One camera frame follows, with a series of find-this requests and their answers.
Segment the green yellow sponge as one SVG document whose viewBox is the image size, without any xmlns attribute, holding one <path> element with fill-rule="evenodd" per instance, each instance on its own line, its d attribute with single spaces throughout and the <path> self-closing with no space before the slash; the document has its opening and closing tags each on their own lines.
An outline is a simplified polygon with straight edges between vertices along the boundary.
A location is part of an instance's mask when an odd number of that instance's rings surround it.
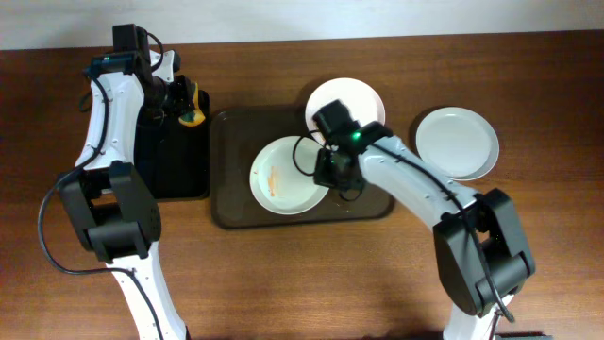
<svg viewBox="0 0 604 340">
<path fill-rule="evenodd" d="M 187 128 L 200 126 L 206 120 L 205 99 L 203 92 L 199 89 L 198 83 L 194 82 L 193 87 L 188 90 L 184 99 L 184 108 L 178 117 L 178 122 Z"/>
</svg>

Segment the white plate with sauce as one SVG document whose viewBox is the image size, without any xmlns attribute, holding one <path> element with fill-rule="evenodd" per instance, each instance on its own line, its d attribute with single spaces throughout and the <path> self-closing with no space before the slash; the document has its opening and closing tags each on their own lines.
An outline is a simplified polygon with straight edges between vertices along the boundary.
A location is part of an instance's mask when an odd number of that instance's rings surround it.
<svg viewBox="0 0 604 340">
<path fill-rule="evenodd" d="M 266 145 L 253 160 L 249 186 L 267 211 L 280 215 L 304 213 L 317 206 L 328 188 L 310 175 L 321 146 L 302 136 L 287 136 Z"/>
</svg>

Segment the grey plate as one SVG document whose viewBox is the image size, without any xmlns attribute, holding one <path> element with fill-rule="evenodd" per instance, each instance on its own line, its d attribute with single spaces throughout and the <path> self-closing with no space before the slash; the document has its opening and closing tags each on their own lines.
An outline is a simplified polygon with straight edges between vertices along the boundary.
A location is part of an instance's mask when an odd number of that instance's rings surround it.
<svg viewBox="0 0 604 340">
<path fill-rule="evenodd" d="M 478 113 L 444 107 L 429 113 L 415 132 L 420 158 L 448 178 L 480 179 L 498 161 L 500 145 L 495 129 Z"/>
</svg>

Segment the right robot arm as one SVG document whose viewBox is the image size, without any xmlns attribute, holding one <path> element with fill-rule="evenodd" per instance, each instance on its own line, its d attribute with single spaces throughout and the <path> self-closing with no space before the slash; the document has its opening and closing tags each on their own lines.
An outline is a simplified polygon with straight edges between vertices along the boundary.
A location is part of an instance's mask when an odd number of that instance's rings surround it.
<svg viewBox="0 0 604 340">
<path fill-rule="evenodd" d="M 441 284 L 453 302 L 445 339 L 494 339 L 509 303 L 536 271 L 527 236 L 504 192 L 486 194 L 445 178 L 380 123 L 321 123 L 327 146 L 314 180 L 343 190 L 384 190 L 432 232 Z"/>
</svg>

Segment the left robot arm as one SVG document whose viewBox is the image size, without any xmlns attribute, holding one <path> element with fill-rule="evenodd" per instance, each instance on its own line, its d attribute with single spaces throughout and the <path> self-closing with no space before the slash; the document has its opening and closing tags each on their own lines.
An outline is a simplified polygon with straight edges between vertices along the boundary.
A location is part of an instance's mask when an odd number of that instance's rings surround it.
<svg viewBox="0 0 604 340">
<path fill-rule="evenodd" d="M 161 199 L 209 190 L 209 96 L 174 50 L 118 47 L 84 72 L 91 119 L 53 189 L 78 241 L 118 281 L 142 339 L 187 339 L 159 262 Z"/>
</svg>

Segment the black tray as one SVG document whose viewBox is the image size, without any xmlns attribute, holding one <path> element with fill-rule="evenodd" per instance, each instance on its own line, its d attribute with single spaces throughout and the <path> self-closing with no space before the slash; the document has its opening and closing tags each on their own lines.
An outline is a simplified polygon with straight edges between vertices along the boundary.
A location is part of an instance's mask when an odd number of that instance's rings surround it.
<svg viewBox="0 0 604 340">
<path fill-rule="evenodd" d="M 135 167 L 156 200 L 203 199 L 210 191 L 210 120 L 189 127 L 150 113 L 137 121 Z"/>
</svg>

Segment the brown serving tray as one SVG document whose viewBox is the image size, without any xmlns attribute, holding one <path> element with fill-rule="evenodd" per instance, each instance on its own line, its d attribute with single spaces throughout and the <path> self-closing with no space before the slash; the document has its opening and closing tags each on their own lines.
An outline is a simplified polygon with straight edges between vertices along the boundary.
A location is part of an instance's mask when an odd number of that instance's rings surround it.
<svg viewBox="0 0 604 340">
<path fill-rule="evenodd" d="M 336 191 L 298 215 L 265 210 L 253 197 L 249 173 L 257 154 L 272 141 L 308 131 L 304 111 L 292 106 L 224 110 L 210 124 L 210 211 L 224 230 L 379 219 L 394 209 L 392 196 L 367 185 L 361 196 L 342 200 Z"/>
</svg>

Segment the pink plate with sauce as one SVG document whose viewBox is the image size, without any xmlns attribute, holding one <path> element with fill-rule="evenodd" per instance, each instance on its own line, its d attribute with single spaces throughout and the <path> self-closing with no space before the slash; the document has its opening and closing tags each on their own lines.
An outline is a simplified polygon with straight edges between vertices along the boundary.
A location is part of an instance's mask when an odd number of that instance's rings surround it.
<svg viewBox="0 0 604 340">
<path fill-rule="evenodd" d="M 385 124 L 386 112 L 383 102 L 371 86 L 355 78 L 335 78 L 314 90 L 305 108 L 308 137 L 320 145 L 325 145 L 326 141 L 312 121 L 312 116 L 334 100 L 341 100 L 348 107 L 352 119 L 358 121 L 361 128 L 373 122 Z M 340 138 L 350 140 L 352 144 L 362 144 L 361 128 Z"/>
</svg>

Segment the dark object at bottom edge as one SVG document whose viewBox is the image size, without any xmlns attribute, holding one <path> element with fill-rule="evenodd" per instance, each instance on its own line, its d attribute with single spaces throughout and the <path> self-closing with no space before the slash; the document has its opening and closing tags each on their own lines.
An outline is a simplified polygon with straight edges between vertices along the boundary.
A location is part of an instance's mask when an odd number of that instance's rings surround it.
<svg viewBox="0 0 604 340">
<path fill-rule="evenodd" d="M 496 334 L 494 340 L 554 340 L 551 335 L 541 333 L 505 333 Z"/>
</svg>

